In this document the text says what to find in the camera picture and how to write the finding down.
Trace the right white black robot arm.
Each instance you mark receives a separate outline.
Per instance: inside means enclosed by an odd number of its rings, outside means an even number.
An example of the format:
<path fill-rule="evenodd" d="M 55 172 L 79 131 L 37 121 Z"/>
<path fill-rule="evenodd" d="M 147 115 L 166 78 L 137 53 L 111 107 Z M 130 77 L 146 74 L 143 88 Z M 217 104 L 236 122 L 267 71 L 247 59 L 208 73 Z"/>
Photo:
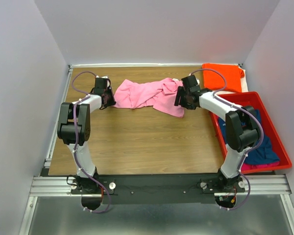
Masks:
<path fill-rule="evenodd" d="M 201 179 L 204 193 L 226 192 L 240 182 L 242 165 L 248 153 L 261 144 L 264 132 L 252 106 L 240 106 L 227 101 L 210 89 L 201 89 L 194 75 L 182 79 L 175 106 L 188 110 L 206 109 L 225 122 L 228 144 L 225 160 L 211 179 Z"/>

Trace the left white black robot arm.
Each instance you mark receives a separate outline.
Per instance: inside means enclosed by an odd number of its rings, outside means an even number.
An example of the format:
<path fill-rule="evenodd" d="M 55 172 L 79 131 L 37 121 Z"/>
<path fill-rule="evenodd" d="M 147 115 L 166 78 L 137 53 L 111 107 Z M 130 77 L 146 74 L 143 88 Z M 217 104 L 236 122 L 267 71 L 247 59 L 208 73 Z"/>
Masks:
<path fill-rule="evenodd" d="M 102 190 L 97 177 L 98 172 L 91 159 L 88 140 L 91 135 L 91 112 L 114 106 L 111 81 L 108 76 L 95 77 L 94 87 L 84 92 L 85 97 L 75 102 L 63 102 L 57 125 L 57 136 L 70 150 L 76 166 L 76 175 L 71 189 L 86 194 Z"/>

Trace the light pink t shirt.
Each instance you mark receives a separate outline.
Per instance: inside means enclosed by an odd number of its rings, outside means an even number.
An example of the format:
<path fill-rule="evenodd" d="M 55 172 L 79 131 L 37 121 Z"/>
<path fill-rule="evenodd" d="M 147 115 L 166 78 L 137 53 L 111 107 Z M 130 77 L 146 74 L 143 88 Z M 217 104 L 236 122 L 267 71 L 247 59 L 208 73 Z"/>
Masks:
<path fill-rule="evenodd" d="M 180 86 L 182 86 L 182 82 L 172 78 L 141 84 L 126 79 L 114 94 L 116 101 L 114 107 L 138 109 L 151 106 L 162 113 L 182 118 L 184 109 L 174 105 Z"/>

